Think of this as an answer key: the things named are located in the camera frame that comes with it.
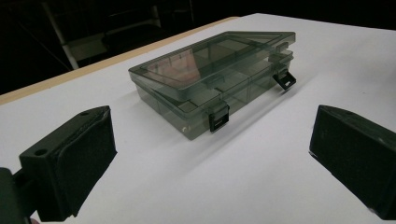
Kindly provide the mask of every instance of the wooden table edge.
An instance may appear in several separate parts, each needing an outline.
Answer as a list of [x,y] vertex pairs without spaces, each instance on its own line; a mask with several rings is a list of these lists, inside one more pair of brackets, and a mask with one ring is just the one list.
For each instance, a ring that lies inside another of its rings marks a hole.
[[175,42],[175,41],[177,41],[177,40],[179,40],[181,38],[184,38],[186,36],[193,35],[193,34],[195,34],[197,32],[200,32],[200,31],[202,31],[204,29],[207,29],[209,27],[215,26],[217,24],[220,24],[220,23],[223,23],[223,22],[226,22],[226,21],[231,21],[231,20],[234,20],[234,19],[237,19],[237,18],[239,18],[239,17],[228,17],[228,18],[225,18],[225,19],[220,20],[220,21],[215,21],[215,22],[209,23],[207,25],[204,25],[204,26],[189,30],[187,32],[181,33],[179,35],[174,35],[174,36],[171,36],[171,37],[166,38],[164,40],[161,40],[161,41],[146,45],[145,47],[142,47],[142,48],[139,48],[139,49],[134,49],[134,50],[128,51],[126,53],[122,53],[120,55],[114,56],[112,58],[102,60],[101,62],[93,63],[91,65],[87,65],[87,66],[81,67],[81,68],[79,68],[77,70],[70,71],[68,73],[59,75],[57,77],[52,77],[52,78],[46,79],[44,81],[37,82],[36,84],[30,85],[30,86],[27,86],[27,87],[24,87],[24,88],[15,90],[15,91],[11,91],[11,92],[8,92],[8,93],[5,93],[5,94],[2,94],[2,95],[0,95],[0,105],[3,105],[3,104],[6,104],[6,103],[9,103],[9,102],[21,99],[22,97],[28,96],[30,94],[34,94],[34,93],[39,92],[39,91],[43,91],[45,89],[49,89],[51,87],[60,85],[62,83],[70,81],[72,79],[75,79],[75,78],[78,78],[78,77],[82,77],[84,75],[87,75],[89,73],[95,72],[97,70],[109,67],[110,65],[123,62],[123,61],[125,61],[127,59],[136,57],[136,56],[141,55],[143,53],[149,52],[151,50],[154,50],[154,49],[160,48],[162,46],[165,46],[167,44],[170,44],[172,42]]

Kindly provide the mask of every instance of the box latch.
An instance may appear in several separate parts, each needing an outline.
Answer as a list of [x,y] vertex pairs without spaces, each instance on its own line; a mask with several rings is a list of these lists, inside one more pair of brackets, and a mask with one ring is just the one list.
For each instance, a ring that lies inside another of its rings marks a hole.
[[287,90],[294,83],[296,83],[296,78],[289,72],[289,70],[283,70],[282,72],[273,75],[274,80],[283,88]]
[[209,108],[209,127],[210,132],[215,132],[224,124],[226,124],[230,117],[230,107],[226,104],[220,104]]

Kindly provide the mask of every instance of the white table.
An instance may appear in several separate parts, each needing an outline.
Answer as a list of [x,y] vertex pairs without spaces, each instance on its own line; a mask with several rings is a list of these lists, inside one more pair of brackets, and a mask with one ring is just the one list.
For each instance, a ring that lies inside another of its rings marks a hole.
[[[127,70],[224,31],[295,32],[297,83],[190,141],[140,100]],[[65,223],[394,223],[371,213],[308,150],[319,105],[396,131],[395,31],[253,14],[100,68],[0,105],[0,165],[12,173],[39,139],[110,105],[119,153]]]

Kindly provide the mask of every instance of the plastic storage box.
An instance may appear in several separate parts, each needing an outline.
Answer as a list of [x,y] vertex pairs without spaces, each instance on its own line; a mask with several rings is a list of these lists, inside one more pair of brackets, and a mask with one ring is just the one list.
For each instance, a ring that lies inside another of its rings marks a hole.
[[293,32],[225,32],[129,69],[141,99],[190,140],[290,74]]

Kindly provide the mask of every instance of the translucent plastic box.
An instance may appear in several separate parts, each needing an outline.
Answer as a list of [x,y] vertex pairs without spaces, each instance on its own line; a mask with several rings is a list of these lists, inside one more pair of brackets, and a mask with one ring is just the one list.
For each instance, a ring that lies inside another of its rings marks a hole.
[[290,74],[293,32],[225,32],[129,69],[141,99],[190,140]]

